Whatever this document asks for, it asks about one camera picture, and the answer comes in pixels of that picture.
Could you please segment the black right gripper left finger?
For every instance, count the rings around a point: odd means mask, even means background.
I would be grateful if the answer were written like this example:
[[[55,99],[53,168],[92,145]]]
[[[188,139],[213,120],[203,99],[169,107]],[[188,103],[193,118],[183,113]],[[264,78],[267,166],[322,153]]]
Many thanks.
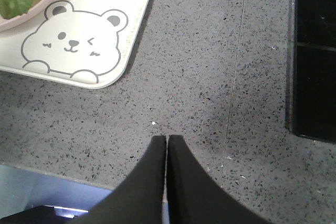
[[[152,137],[125,180],[104,200],[69,223],[162,223],[166,137]]]

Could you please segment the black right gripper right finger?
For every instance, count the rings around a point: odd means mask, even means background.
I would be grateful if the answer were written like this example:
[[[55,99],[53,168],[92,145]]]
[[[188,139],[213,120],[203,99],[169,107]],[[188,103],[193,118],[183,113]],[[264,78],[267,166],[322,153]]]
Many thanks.
[[[169,137],[166,186],[170,223],[268,223],[224,192],[180,135]]]

